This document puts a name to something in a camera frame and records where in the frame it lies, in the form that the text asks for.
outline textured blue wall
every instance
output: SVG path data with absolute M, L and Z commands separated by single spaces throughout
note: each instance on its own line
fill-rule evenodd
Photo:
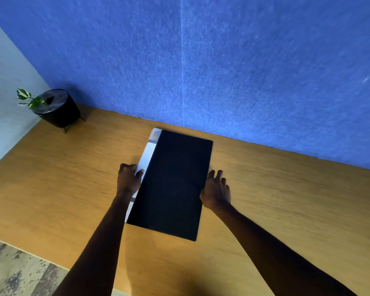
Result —
M 370 0 L 0 0 L 51 87 L 370 169 Z

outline concrete floor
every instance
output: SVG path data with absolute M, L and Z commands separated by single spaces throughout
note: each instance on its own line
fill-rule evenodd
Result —
M 50 296 L 68 270 L 0 242 L 0 296 Z M 113 290 L 112 296 L 126 296 Z

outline hand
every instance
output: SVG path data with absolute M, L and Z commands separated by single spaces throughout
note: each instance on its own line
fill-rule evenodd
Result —
M 136 170 L 137 164 L 121 164 L 118 172 L 118 186 L 116 191 L 118 197 L 126 194 L 130 201 L 133 194 L 140 188 L 141 177 L 144 174 L 144 169 L 141 169 L 138 173 L 134 174 Z
M 206 208 L 216 209 L 220 205 L 230 204 L 230 188 L 226 184 L 226 179 L 222 178 L 223 171 L 218 170 L 214 178 L 215 171 L 211 170 L 207 176 L 206 185 L 200 193 L 200 199 Z

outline forearm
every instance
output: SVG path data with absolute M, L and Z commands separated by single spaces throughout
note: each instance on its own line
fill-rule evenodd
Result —
M 242 245 L 275 295 L 355 295 L 232 205 L 213 210 Z
M 129 197 L 119 195 L 54 295 L 111 295 Z

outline table surface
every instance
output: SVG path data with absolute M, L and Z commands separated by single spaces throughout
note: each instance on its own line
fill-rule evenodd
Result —
M 70 268 L 109 208 L 119 165 L 154 127 L 214 141 L 232 203 L 358 295 L 370 295 L 370 170 L 83 108 L 67 134 L 40 121 L 0 161 L 0 240 Z M 114 287 L 144 295 L 272 295 L 203 208 L 196 242 L 125 225 Z

